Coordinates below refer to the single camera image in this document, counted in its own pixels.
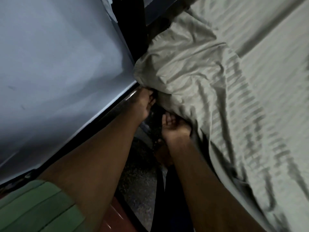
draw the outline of forearm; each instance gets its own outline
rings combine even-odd
[[[197,232],[263,231],[218,181],[189,137],[169,149]]]
[[[64,190],[95,230],[113,198],[139,123],[127,110],[39,177]]]

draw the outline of hand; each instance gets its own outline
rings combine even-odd
[[[181,118],[166,112],[162,116],[162,136],[167,145],[177,144],[183,138],[190,139],[191,127]]]
[[[155,103],[152,94],[153,91],[146,88],[140,88],[134,95],[133,103],[129,110],[133,111],[134,116],[139,122],[142,122],[148,117],[150,108]]]

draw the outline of person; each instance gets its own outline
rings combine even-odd
[[[134,133],[155,100],[141,88],[104,129],[0,200],[0,231],[98,231],[114,196]],[[201,231],[263,231],[218,181],[190,140],[191,127],[166,113],[167,144],[193,226]]]

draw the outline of person's right arm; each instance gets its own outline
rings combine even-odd
[[[191,128],[174,116],[162,118],[162,134],[183,187],[195,230],[264,231],[218,181],[190,140]]]

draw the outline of dark pants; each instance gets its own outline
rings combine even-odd
[[[168,168],[164,191],[161,170],[158,182],[151,232],[193,232],[189,209],[175,166]]]

